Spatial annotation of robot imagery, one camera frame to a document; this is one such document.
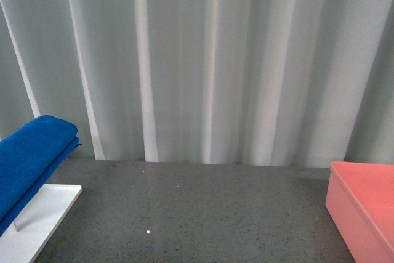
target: pink container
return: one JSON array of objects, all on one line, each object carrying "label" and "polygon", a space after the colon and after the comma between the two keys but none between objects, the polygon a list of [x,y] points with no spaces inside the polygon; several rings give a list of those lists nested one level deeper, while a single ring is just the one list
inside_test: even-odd
[{"label": "pink container", "polygon": [[394,262],[394,166],[332,163],[326,207],[356,262]]}]

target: folded blue towel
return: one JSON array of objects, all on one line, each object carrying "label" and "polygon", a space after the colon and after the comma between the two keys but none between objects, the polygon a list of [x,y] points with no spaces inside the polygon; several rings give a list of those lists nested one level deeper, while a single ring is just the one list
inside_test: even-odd
[{"label": "folded blue towel", "polygon": [[44,115],[0,141],[0,235],[79,143],[77,128]]}]

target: speckled gray surface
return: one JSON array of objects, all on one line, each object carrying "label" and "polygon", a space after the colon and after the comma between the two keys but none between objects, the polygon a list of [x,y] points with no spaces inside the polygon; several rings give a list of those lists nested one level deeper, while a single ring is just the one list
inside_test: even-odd
[{"label": "speckled gray surface", "polygon": [[324,206],[328,178],[328,169],[66,160],[48,183],[82,194],[35,262],[354,262]]}]

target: white base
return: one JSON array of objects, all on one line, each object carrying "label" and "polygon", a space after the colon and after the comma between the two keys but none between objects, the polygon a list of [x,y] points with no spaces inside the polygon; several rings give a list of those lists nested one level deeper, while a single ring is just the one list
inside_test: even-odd
[{"label": "white base", "polygon": [[1,262],[33,262],[81,190],[80,185],[44,184],[1,235]]}]

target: curtain fold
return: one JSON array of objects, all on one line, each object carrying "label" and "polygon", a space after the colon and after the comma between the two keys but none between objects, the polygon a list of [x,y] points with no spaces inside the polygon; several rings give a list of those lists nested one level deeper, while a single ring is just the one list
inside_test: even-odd
[{"label": "curtain fold", "polygon": [[0,0],[0,138],[72,157],[393,163],[393,0]]}]

